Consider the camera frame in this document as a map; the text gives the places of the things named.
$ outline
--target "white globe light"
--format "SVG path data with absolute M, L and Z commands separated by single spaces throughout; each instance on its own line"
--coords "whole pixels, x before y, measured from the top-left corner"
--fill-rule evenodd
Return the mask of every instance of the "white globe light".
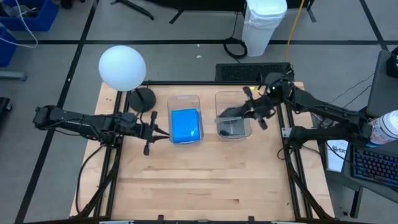
M 106 50 L 99 60 L 98 69 L 102 80 L 118 91 L 137 88 L 147 73 L 141 54 L 128 46 L 115 46 Z

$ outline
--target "white paper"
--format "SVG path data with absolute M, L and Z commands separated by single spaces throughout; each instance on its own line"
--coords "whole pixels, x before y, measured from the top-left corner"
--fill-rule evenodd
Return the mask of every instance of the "white paper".
M 342 158 L 346 157 L 348 141 L 345 140 L 329 140 L 329 146 Z M 341 172 L 344 164 L 344 160 L 338 157 L 331 149 L 328 147 L 327 154 L 327 170 L 334 172 Z

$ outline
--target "computer keyboard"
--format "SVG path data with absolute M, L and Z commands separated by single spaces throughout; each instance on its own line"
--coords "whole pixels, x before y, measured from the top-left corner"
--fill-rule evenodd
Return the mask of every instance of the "computer keyboard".
M 392 157 L 373 151 L 353 148 L 351 174 L 355 178 L 373 182 L 384 182 L 398 188 L 398 157 Z

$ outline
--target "lamp stand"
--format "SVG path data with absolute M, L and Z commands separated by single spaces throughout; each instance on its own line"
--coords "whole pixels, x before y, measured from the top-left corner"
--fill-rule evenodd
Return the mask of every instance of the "lamp stand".
M 150 88 L 136 88 L 130 93 L 130 107 L 137 112 L 147 112 L 156 104 L 155 93 Z

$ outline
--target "wooden table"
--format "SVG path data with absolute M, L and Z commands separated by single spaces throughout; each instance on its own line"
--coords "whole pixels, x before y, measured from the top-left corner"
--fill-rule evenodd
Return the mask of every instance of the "wooden table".
M 169 129 L 167 100 L 176 95 L 198 95 L 205 135 L 200 145 L 190 147 L 175 147 L 169 140 L 159 141 L 151 145 L 149 157 L 142 153 L 145 141 L 124 137 L 112 219 L 156 220 L 158 215 L 164 215 L 166 220 L 247 220 L 248 216 L 258 221 L 294 220 L 286 164 L 276 155 L 282 148 L 277 116 L 267 120 L 265 131 L 256 121 L 251 121 L 252 134 L 245 141 L 223 142 L 214 123 L 215 94 L 241 91 L 242 86 L 154 85 L 150 88 L 157 97 L 156 123 L 163 130 Z M 103 84 L 95 114 L 111 114 L 115 98 L 116 91 Z M 143 120 L 149 122 L 149 116 L 150 112 L 144 114 Z M 294 120 L 296 125 L 312 126 L 309 113 L 294 115 Z M 98 145 L 89 141 L 85 158 Z M 305 145 L 318 150 L 315 141 Z M 104 152 L 95 155 L 83 171 L 81 208 L 98 188 Z M 320 156 L 307 149 L 302 149 L 301 155 L 309 191 L 334 217 Z M 304 217 L 298 188 L 297 192 Z M 75 214 L 72 206 L 71 215 Z

